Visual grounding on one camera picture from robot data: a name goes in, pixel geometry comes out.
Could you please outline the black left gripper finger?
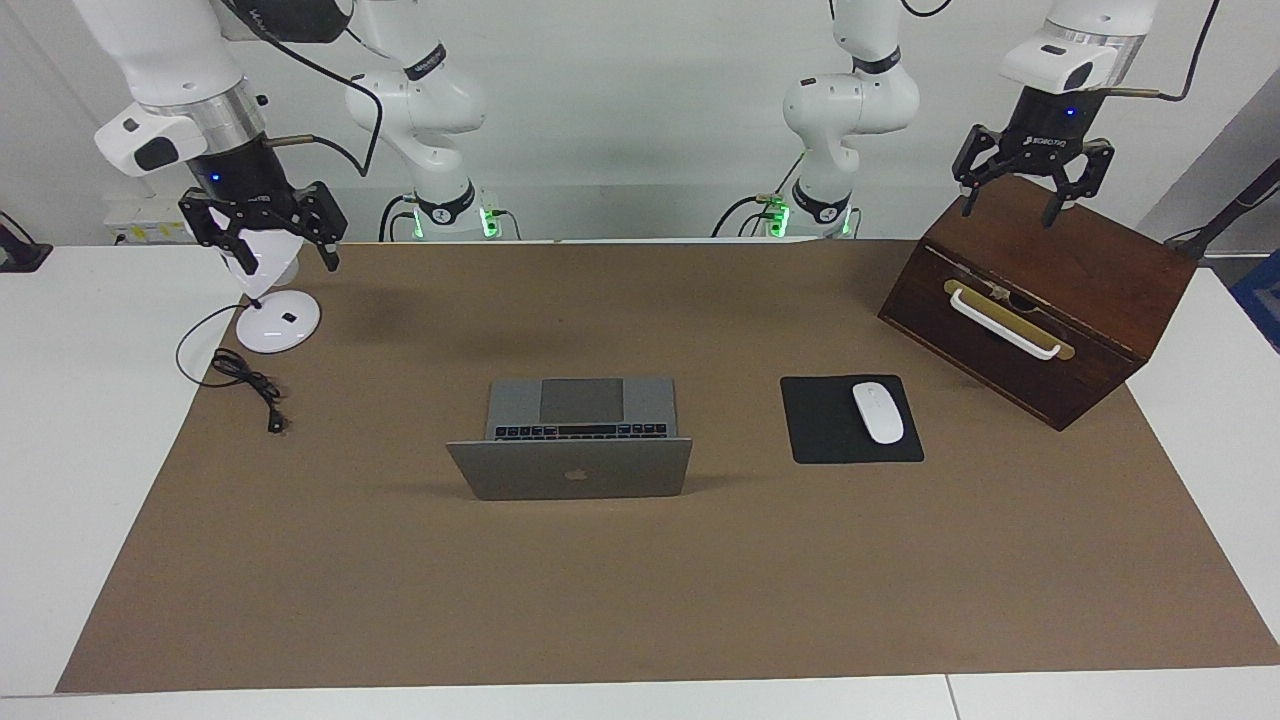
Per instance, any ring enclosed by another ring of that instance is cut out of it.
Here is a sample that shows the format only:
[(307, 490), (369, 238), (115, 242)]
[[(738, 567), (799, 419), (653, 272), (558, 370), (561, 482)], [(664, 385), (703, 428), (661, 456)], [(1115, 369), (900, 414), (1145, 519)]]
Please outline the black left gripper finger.
[[(1048, 169), (1053, 182), (1053, 199), (1047, 202), (1041, 217), (1044, 228), (1052, 227), (1059, 214), (1078, 199), (1097, 195), (1114, 154), (1115, 147), (1106, 138), (1084, 142), (1079, 152), (1071, 154), (1065, 150), (1050, 152)], [(1069, 179), (1066, 165), (1076, 158), (1085, 159), (1084, 169), (1076, 179)]]
[(952, 177), (963, 196), (961, 217), (970, 217), (980, 188), (1007, 170), (1010, 160), (1000, 150), (1001, 138), (1000, 132), (974, 124), (963, 142), (952, 163)]

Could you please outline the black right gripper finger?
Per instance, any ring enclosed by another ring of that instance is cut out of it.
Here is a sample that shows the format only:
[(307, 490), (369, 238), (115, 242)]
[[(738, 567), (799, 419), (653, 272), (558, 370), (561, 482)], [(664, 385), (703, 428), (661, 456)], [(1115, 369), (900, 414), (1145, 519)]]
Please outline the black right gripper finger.
[(247, 275), (255, 275), (259, 260), (250, 245), (241, 238), (241, 224), (236, 219), (219, 224), (214, 211), (221, 210), (207, 193), (184, 193), (179, 199), (180, 214), (196, 242), (204, 247), (216, 247), (230, 254)]
[(316, 181), (294, 191), (294, 211), (301, 234), (319, 252), (328, 272), (340, 265), (339, 245), (348, 222), (328, 186)]

